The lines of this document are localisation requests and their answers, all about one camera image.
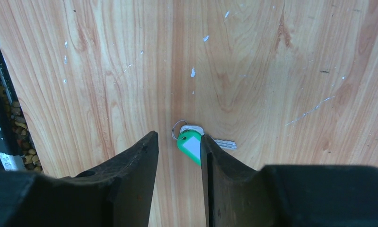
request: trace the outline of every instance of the wooden table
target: wooden table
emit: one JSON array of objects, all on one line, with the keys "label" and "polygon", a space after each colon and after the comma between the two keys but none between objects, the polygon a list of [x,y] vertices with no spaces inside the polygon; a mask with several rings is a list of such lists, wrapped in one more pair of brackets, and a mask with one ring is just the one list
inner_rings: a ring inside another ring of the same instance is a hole
[{"label": "wooden table", "polygon": [[378,166],[378,0],[0,0],[0,46],[46,174],[159,133],[151,226],[205,224],[179,119],[256,169]]}]

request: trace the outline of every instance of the key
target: key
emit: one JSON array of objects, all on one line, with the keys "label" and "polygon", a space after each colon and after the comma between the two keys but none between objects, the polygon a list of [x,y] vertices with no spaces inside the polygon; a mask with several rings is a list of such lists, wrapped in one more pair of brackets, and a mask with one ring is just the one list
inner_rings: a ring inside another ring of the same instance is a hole
[{"label": "key", "polygon": [[[185,130],[194,130],[194,131],[197,131],[199,134],[204,135],[204,129],[201,126],[199,126],[199,125],[194,125],[194,124],[184,125],[184,126],[182,126],[180,128],[180,133],[184,132]],[[237,149],[237,145],[233,141],[230,141],[230,140],[216,140],[214,138],[212,138],[212,139],[222,149],[228,149],[228,150],[236,150]]]},{"label": "key", "polygon": [[[178,123],[185,122],[179,131],[179,137],[174,135],[175,127]],[[178,121],[172,128],[172,138],[176,139],[176,144],[179,150],[185,153],[194,162],[201,165],[200,161],[200,141],[201,136],[204,135],[204,129],[199,125],[188,124],[185,120]],[[229,140],[216,140],[213,139],[222,149],[235,150],[236,143]]]}]

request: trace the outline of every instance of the scratch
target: scratch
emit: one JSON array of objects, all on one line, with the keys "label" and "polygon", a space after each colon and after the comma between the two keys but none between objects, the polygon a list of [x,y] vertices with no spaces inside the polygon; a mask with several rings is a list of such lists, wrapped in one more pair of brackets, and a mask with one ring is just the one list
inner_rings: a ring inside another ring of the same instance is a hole
[{"label": "scratch", "polygon": [[[238,14],[238,13],[239,13],[239,12],[235,13],[234,15],[236,15],[236,14]],[[234,15],[230,16],[229,18],[233,17]],[[226,18],[226,19],[224,20],[224,22],[227,21],[227,20],[229,20],[229,18]]]},{"label": "scratch", "polygon": [[314,59],[313,59],[313,60],[309,60],[309,61],[307,62],[307,65],[306,65],[303,69],[304,69],[304,70],[307,69],[308,64],[309,64],[310,62],[312,62],[312,61],[314,61]]},{"label": "scratch", "polygon": [[127,69],[128,69],[129,67],[131,67],[131,66],[132,66],[132,64],[128,65],[128,67],[123,71],[123,73],[125,73],[125,72],[127,71]]},{"label": "scratch", "polygon": [[316,107],[314,107],[313,109],[311,109],[311,110],[305,112],[301,117],[298,117],[298,118],[296,118],[295,120],[293,120],[293,121],[287,123],[285,126],[288,126],[288,125],[290,125],[290,124],[292,124],[292,123],[295,123],[295,122],[297,122],[297,121],[300,121],[301,119],[305,118],[308,114],[310,114],[310,113],[312,113],[313,111],[315,111],[316,109],[320,108],[320,105],[321,105],[323,102],[326,102],[326,101],[328,101],[328,100],[330,100],[330,99],[332,99],[332,98],[335,98],[335,96],[328,97],[328,98],[324,99],[324,101],[321,101]]}]

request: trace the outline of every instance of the pebble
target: pebble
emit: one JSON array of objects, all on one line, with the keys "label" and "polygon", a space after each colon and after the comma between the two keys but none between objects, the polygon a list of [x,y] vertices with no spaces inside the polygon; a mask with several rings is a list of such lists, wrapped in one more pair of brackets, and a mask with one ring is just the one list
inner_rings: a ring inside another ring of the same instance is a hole
[{"label": "pebble", "polygon": [[16,128],[15,133],[16,134],[21,134],[22,130],[23,130],[23,128],[19,126],[19,127]]},{"label": "pebble", "polygon": [[38,155],[34,155],[34,156],[31,158],[31,160],[32,160],[33,162],[37,162],[37,161],[39,160]]},{"label": "pebble", "polygon": [[28,153],[29,153],[30,155],[35,155],[35,154],[37,154],[37,152],[36,152],[34,149],[30,149],[30,150],[28,150]]},{"label": "pebble", "polygon": [[16,139],[18,140],[24,140],[25,138],[27,138],[27,135],[16,134]]},{"label": "pebble", "polygon": [[21,144],[22,149],[29,149],[30,148],[30,143],[27,141],[23,141]]},{"label": "pebble", "polygon": [[41,167],[37,166],[36,168],[33,169],[33,171],[37,173],[41,173]]},{"label": "pebble", "polygon": [[15,114],[15,115],[21,115],[22,114],[22,109],[19,107],[11,107],[10,108],[10,111],[12,112],[12,114]]},{"label": "pebble", "polygon": [[33,170],[35,168],[35,165],[33,163],[26,164],[26,169]]},{"label": "pebble", "polygon": [[33,156],[32,155],[26,155],[25,156],[25,164],[30,164],[33,162],[32,160]]},{"label": "pebble", "polygon": [[15,121],[20,122],[20,123],[26,123],[26,120],[20,116],[15,116]]},{"label": "pebble", "polygon": [[27,129],[27,124],[25,123],[15,122],[15,125]]},{"label": "pebble", "polygon": [[18,101],[14,101],[12,103],[12,107],[14,107],[14,108],[20,108],[20,103]]}]

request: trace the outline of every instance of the white paint speck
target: white paint speck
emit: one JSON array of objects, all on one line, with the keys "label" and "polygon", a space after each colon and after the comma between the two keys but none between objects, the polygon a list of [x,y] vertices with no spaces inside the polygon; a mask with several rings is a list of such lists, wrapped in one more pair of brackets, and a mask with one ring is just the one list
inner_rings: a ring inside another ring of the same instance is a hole
[{"label": "white paint speck", "polygon": [[129,65],[127,66],[127,68],[123,71],[123,73],[125,73],[125,72],[127,71],[127,69],[130,68],[131,66],[132,66],[132,64],[129,64]]},{"label": "white paint speck", "polygon": [[191,77],[195,77],[196,76],[196,70],[194,68],[192,68],[192,73],[190,74]]}]

